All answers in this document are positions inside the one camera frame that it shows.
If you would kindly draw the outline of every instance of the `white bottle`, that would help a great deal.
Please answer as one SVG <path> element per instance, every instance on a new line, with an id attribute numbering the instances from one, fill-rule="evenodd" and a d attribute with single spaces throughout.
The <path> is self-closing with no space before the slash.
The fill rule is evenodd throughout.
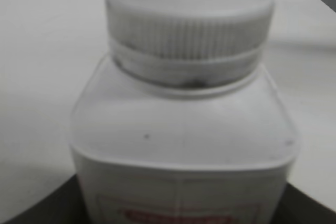
<path id="1" fill-rule="evenodd" d="M 298 152 L 260 66 L 274 0 L 107 0 L 72 118 L 96 224 L 267 224 Z"/>

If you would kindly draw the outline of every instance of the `label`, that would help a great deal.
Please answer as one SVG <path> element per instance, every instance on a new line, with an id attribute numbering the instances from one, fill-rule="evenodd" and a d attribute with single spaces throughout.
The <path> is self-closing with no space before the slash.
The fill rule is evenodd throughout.
<path id="1" fill-rule="evenodd" d="M 105 223 L 257 224 L 259 204 L 226 208 L 166 208 L 111 197 L 98 197 Z"/>

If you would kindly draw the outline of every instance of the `table surface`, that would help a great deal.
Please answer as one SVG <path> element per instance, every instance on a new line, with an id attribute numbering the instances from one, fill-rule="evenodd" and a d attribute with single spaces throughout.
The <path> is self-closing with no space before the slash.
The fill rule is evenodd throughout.
<path id="1" fill-rule="evenodd" d="M 336 211 L 336 13 L 277 0 L 265 63 L 303 139 L 290 182 Z M 103 0 L 0 0 L 0 223 L 75 170 L 71 108 L 108 51 Z"/>

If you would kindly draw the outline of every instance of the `dark speck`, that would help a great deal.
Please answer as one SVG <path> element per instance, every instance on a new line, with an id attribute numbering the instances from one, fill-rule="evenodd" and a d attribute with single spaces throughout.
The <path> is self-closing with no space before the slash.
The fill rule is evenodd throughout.
<path id="1" fill-rule="evenodd" d="M 201 89 L 206 88 L 207 86 L 208 86 L 207 82 L 202 79 L 194 79 L 182 84 L 183 88 L 191 88 L 191 89 Z"/>
<path id="2" fill-rule="evenodd" d="M 285 141 L 285 145 L 286 145 L 286 146 L 292 146 L 293 144 L 294 144 L 294 141 L 293 141 L 293 140 Z"/>

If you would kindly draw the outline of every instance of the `white cap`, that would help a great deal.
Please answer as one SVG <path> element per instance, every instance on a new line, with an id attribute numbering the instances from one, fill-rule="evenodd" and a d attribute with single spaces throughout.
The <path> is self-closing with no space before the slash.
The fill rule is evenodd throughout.
<path id="1" fill-rule="evenodd" d="M 113 57 L 154 83 L 206 88 L 249 75 L 274 0 L 106 0 Z"/>

